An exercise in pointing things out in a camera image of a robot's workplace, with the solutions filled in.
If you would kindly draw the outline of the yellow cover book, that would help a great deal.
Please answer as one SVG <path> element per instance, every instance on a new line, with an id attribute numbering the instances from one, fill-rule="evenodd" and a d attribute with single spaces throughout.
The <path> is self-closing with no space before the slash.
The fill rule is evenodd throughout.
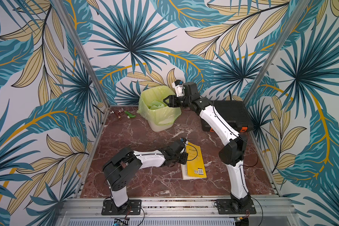
<path id="1" fill-rule="evenodd" d="M 186 142 L 187 162 L 181 165 L 183 180 L 207 178 L 201 148 L 191 142 Z"/>

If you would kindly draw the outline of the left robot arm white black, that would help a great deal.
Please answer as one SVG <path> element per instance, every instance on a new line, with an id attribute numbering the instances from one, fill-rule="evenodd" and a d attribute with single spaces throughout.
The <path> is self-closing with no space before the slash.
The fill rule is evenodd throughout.
<path id="1" fill-rule="evenodd" d="M 111 190 L 112 205 L 118 210 L 128 206 L 126 186 L 139 170 L 171 167 L 177 163 L 185 165 L 188 159 L 186 144 L 187 140 L 181 138 L 155 151 L 139 152 L 130 147 L 121 149 L 103 165 L 105 181 Z"/>

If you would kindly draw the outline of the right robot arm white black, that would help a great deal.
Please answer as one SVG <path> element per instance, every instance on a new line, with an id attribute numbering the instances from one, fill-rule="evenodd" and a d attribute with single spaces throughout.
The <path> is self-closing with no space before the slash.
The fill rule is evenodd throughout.
<path id="1" fill-rule="evenodd" d="M 221 139 L 224 147 L 220 150 L 219 157 L 229 173 L 232 208 L 239 212 L 251 204 L 251 196 L 244 177 L 244 151 L 247 142 L 225 121 L 214 104 L 199 94 L 196 83 L 176 80 L 171 86 L 175 94 L 166 97 L 164 103 L 172 108 L 190 108 L 207 122 Z"/>

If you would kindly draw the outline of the white bin green bag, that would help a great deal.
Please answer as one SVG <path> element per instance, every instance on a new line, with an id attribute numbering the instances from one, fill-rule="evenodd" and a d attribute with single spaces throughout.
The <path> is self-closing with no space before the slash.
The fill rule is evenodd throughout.
<path id="1" fill-rule="evenodd" d="M 181 116 L 182 112 L 179 107 L 168 107 L 163 101 L 174 94 L 167 86 L 157 86 L 141 93 L 137 113 L 147 120 L 154 132 L 169 129 Z"/>

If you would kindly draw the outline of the green small bottle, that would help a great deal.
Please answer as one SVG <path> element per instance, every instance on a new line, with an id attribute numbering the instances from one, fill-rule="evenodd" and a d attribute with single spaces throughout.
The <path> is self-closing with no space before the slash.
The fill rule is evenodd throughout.
<path id="1" fill-rule="evenodd" d="M 125 114 L 127 115 L 127 118 L 128 118 L 128 119 L 136 118 L 136 115 L 132 114 L 132 113 L 129 112 L 129 111 L 125 111 Z"/>

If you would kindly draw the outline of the black plastic tool case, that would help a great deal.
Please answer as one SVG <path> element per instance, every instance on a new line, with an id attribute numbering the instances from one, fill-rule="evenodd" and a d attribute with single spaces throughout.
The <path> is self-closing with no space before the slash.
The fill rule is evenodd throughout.
<path id="1" fill-rule="evenodd" d="M 250 132 L 254 129 L 250 114 L 241 101 L 216 100 L 214 106 L 223 119 L 238 132 Z"/>

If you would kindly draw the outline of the green circuit board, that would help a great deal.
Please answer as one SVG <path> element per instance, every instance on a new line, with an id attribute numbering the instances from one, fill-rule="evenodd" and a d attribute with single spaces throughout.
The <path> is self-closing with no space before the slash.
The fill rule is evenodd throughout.
<path id="1" fill-rule="evenodd" d="M 115 218 L 112 225 L 113 226 L 128 226 L 128 222 L 124 219 Z"/>

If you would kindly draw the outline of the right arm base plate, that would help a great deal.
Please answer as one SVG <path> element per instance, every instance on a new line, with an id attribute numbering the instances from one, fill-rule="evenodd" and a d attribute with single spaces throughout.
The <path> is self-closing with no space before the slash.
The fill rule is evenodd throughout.
<path id="1" fill-rule="evenodd" d="M 217 199 L 214 203 L 219 215 L 252 215 L 256 214 L 256 208 L 252 200 L 247 203 L 239 203 L 231 199 Z"/>

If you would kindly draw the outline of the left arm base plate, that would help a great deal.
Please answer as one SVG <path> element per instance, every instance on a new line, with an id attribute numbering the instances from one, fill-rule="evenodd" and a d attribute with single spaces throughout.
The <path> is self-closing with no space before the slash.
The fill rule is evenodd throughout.
<path id="1" fill-rule="evenodd" d="M 117 215 L 140 215 L 142 200 L 128 200 L 121 207 L 117 207 L 112 199 L 103 201 L 102 216 L 117 216 Z"/>

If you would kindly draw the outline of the aluminium front rail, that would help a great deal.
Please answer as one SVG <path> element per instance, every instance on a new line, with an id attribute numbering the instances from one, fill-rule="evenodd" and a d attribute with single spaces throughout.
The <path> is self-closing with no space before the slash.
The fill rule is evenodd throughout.
<path id="1" fill-rule="evenodd" d="M 140 215 L 102 216 L 104 199 L 71 199 L 64 203 L 57 226 L 112 226 L 115 218 L 128 226 L 299 226 L 300 219 L 289 198 L 254 196 L 257 213 L 247 216 L 219 215 L 218 198 L 141 197 Z"/>

